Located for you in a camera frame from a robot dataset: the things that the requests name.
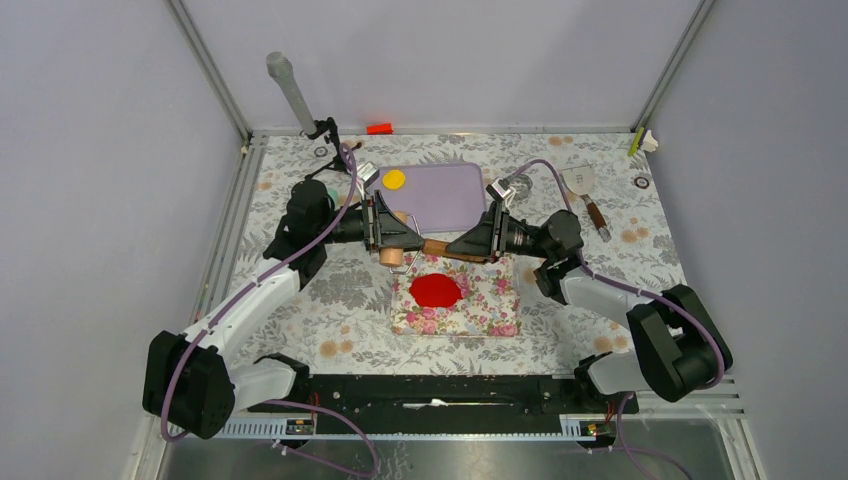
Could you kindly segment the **wooden dough roller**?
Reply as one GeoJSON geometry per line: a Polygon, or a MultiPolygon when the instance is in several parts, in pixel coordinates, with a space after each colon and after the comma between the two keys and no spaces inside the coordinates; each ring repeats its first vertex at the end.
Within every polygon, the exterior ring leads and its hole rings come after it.
{"type": "Polygon", "coordinates": [[[403,211],[380,213],[375,232],[379,234],[376,242],[379,264],[393,274],[409,273],[422,255],[477,264],[489,261],[486,256],[449,252],[447,242],[424,238],[416,218],[403,211]]]}

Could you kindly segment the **floral tray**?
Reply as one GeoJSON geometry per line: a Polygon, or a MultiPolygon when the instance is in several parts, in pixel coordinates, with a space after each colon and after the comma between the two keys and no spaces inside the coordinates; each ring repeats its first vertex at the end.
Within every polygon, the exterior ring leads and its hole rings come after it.
{"type": "Polygon", "coordinates": [[[518,337],[515,262],[479,264],[424,255],[395,277],[391,330],[417,336],[518,337]]]}

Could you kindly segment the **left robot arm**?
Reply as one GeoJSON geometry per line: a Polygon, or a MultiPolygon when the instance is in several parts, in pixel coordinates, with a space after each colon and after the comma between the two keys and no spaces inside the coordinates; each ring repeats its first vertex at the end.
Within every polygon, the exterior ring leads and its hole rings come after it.
{"type": "Polygon", "coordinates": [[[212,438],[233,413],[271,401],[288,411],[307,404],[308,365],[270,354],[239,366],[235,356],[315,278],[328,243],[360,243],[396,269],[425,240],[414,215],[391,209],[378,190],[356,206],[336,205],[322,182],[296,183],[254,277],[183,332],[162,331],[150,342],[142,407],[159,418],[165,440],[212,438]]]}

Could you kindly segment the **metal dough scraper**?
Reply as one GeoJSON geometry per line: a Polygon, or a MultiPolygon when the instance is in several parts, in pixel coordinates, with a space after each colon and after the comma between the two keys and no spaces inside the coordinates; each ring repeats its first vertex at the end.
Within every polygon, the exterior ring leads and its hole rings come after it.
{"type": "Polygon", "coordinates": [[[607,222],[596,202],[591,197],[595,184],[595,171],[589,164],[565,168],[562,176],[568,190],[583,201],[590,220],[603,242],[611,241],[607,222]]]}

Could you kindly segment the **white green clip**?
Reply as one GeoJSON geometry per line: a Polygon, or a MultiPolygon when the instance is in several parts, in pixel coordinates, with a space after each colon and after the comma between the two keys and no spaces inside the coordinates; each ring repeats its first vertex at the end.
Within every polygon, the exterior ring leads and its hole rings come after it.
{"type": "Polygon", "coordinates": [[[659,142],[653,132],[645,127],[640,127],[634,136],[633,142],[628,150],[630,157],[638,153],[653,153],[659,148],[659,142]]]}

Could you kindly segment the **mint green rolling pin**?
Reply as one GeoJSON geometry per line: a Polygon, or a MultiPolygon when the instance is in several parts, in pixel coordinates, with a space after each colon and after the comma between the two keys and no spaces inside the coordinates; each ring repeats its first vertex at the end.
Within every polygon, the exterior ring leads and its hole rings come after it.
{"type": "Polygon", "coordinates": [[[331,203],[331,208],[333,210],[337,209],[340,205],[338,192],[332,188],[328,188],[327,194],[331,203]]]}

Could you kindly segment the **black mini tripod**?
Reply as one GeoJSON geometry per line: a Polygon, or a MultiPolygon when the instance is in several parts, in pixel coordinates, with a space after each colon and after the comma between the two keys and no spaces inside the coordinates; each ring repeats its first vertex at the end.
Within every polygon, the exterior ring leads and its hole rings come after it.
{"type": "Polygon", "coordinates": [[[327,117],[324,120],[315,120],[313,124],[313,133],[306,133],[305,131],[302,131],[301,135],[305,136],[309,140],[316,140],[321,138],[325,143],[324,149],[327,151],[327,154],[333,152],[333,156],[324,165],[314,170],[313,172],[307,174],[305,176],[305,179],[313,179],[318,174],[324,171],[333,171],[349,174],[350,168],[344,162],[340,153],[340,146],[342,142],[340,140],[339,129],[335,119],[333,117],[327,117]]]}

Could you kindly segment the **orange red block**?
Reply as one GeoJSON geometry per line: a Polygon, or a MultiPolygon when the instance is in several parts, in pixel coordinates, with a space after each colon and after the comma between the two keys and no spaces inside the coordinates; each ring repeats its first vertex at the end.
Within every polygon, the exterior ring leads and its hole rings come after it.
{"type": "Polygon", "coordinates": [[[393,133],[394,128],[391,123],[380,123],[366,127],[367,135],[391,135],[393,133]]]}

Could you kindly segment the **red dough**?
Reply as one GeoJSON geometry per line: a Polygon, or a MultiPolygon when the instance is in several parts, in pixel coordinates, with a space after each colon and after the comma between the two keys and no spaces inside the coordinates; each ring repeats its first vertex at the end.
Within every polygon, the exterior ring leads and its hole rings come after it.
{"type": "Polygon", "coordinates": [[[457,282],[441,273],[414,278],[408,291],[419,306],[427,308],[449,308],[463,298],[457,282]]]}

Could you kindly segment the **yellow dough disc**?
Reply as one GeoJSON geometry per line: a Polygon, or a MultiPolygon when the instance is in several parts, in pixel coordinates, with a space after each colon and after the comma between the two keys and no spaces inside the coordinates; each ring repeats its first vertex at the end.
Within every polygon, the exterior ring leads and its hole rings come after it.
{"type": "Polygon", "coordinates": [[[402,170],[388,170],[382,175],[382,185],[388,190],[399,190],[406,184],[406,175],[402,170]]]}

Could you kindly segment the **floral table mat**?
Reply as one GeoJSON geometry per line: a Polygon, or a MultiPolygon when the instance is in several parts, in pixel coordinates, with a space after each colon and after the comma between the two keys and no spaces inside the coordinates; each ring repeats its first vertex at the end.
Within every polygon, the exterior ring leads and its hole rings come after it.
{"type": "Polygon", "coordinates": [[[500,179],[505,207],[520,227],[509,254],[489,237],[473,239],[491,203],[474,208],[467,226],[427,235],[407,254],[372,251],[361,240],[331,243],[319,272],[269,315],[231,354],[236,367],[273,354],[314,374],[569,374],[594,354],[633,348],[626,312],[613,318],[545,296],[536,279],[546,265],[529,228],[556,213],[580,222],[583,286],[611,278],[645,301],[684,281],[683,270],[643,158],[629,155],[628,134],[388,135],[355,141],[359,164],[406,175],[441,167],[444,177],[470,168],[470,192],[500,179]]]}

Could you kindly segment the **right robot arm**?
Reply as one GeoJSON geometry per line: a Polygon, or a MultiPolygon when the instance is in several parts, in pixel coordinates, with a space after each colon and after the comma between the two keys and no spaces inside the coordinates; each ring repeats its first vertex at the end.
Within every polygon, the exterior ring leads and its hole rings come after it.
{"type": "Polygon", "coordinates": [[[534,226],[492,205],[444,250],[451,258],[486,261],[505,254],[540,258],[534,277],[544,297],[629,331],[630,351],[594,355],[575,368],[573,396],[583,410],[597,412],[625,392],[651,391],[676,402],[721,382],[733,356],[692,288],[678,284],[655,293],[604,276],[587,266],[582,247],[580,222],[568,210],[534,226]]]}

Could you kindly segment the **purple tray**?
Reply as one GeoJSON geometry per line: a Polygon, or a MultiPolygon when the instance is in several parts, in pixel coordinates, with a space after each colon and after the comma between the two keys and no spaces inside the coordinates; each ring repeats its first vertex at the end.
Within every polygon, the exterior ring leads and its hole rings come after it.
{"type": "Polygon", "coordinates": [[[481,168],[473,163],[385,166],[368,186],[380,190],[393,211],[412,214],[423,233],[465,231],[475,226],[488,206],[481,168]],[[399,190],[382,185],[382,175],[399,169],[406,184],[399,190]]]}

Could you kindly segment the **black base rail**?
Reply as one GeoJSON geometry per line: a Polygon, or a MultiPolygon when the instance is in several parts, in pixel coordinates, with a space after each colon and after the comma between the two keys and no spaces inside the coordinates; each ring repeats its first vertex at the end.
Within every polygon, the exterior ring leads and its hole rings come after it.
{"type": "Polygon", "coordinates": [[[590,393],[587,385],[550,375],[313,374],[291,401],[321,407],[320,434],[342,434],[338,412],[367,434],[519,436],[561,434],[562,420],[613,421],[636,400],[590,393]]]}

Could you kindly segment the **grey microphone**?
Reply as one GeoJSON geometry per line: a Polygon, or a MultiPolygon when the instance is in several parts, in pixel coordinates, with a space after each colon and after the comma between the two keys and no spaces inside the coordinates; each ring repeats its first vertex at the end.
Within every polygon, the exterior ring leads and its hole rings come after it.
{"type": "Polygon", "coordinates": [[[306,136],[315,135],[315,119],[297,83],[291,61],[282,52],[274,51],[266,56],[266,68],[288,102],[302,132],[306,136]]]}

